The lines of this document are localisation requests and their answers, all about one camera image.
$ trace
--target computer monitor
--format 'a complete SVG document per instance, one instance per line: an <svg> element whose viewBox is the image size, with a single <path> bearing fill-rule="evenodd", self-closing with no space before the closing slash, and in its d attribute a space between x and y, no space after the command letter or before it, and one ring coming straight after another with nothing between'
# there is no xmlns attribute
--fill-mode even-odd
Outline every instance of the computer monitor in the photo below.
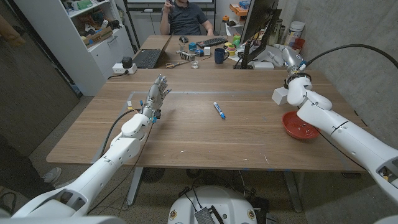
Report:
<svg viewBox="0 0 398 224"><path fill-rule="evenodd" d="M241 44L245 43L254 34L259 32L259 29L266 27L268 22L272 19L274 10L278 6L279 0L251 0L248 11L248 17L244 23Z"/></svg>
<svg viewBox="0 0 398 224"><path fill-rule="evenodd" d="M276 21L279 19L281 13L280 9L276 9L277 6L278 0L251 0L248 17L243 27L241 44L252 38L260 29L266 26L267 29L261 38L260 46L256 50L249 53L251 44L245 46L242 62L240 65L234 66L234 68L252 68L248 66L248 63L266 49L267 40L271 31L275 29Z"/></svg>

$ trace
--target sneaker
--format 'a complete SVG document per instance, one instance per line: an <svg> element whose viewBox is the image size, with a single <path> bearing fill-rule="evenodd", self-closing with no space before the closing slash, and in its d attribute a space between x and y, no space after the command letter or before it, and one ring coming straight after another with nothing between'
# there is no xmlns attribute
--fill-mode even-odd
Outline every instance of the sneaker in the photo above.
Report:
<svg viewBox="0 0 398 224"><path fill-rule="evenodd" d="M45 183L52 184L58 180L58 178L61 175L61 172L62 172L61 168L59 168L59 167L53 168L52 170L50 170L50 172L44 174L42 179L44 180Z"/></svg>
<svg viewBox="0 0 398 224"><path fill-rule="evenodd" d="M68 182L65 182L65 183L63 183L63 184L58 184L58 185L55 186L55 189L60 189L61 187L68 186L68 185L70 185L71 183L73 183L73 181L75 181L75 180L76 180L76 178L74 178L74 179L72 179L72 180L69 180Z"/></svg>

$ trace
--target power strip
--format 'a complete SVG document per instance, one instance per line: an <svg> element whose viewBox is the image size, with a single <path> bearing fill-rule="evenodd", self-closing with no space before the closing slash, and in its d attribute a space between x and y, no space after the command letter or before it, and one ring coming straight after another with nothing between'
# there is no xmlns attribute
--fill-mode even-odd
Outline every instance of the power strip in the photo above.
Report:
<svg viewBox="0 0 398 224"><path fill-rule="evenodd" d="M126 71L129 71L128 74L134 74L137 71L137 65L134 63L131 68L123 68L122 63L116 63L112 69L115 74L124 74Z"/></svg>

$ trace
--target laptop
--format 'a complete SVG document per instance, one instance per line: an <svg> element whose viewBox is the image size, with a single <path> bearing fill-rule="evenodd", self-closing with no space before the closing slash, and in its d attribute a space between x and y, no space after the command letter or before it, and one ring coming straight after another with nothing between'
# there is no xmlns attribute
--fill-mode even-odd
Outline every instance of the laptop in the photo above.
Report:
<svg viewBox="0 0 398 224"><path fill-rule="evenodd" d="M137 68L155 68L160 56L166 50L173 34L169 37L163 49L141 49L132 60L137 65Z"/></svg>
<svg viewBox="0 0 398 224"><path fill-rule="evenodd" d="M234 35L234 34L242 35L242 33L243 33L243 26L227 27L227 29L231 35Z"/></svg>

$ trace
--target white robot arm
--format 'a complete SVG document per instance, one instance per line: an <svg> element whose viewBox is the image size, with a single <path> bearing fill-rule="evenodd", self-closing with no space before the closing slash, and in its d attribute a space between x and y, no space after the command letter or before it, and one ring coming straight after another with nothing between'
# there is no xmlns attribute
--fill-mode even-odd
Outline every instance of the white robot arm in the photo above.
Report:
<svg viewBox="0 0 398 224"><path fill-rule="evenodd" d="M398 203L398 150L331 110L330 100L311 91L311 76L302 70L302 57L287 46L274 47L282 51L289 73L287 102L300 106L297 116L343 146L347 155L358 161L381 189Z"/></svg>
<svg viewBox="0 0 398 224"><path fill-rule="evenodd" d="M141 114L135 114L123 124L121 133L111 142L109 150L89 167L73 183L32 199L13 218L67 218L86 215L91 203L105 187L114 173L128 160L135 157L146 139L142 127L154 123L160 116L163 99L171 91L165 91L166 77L159 77L151 86Z"/></svg>

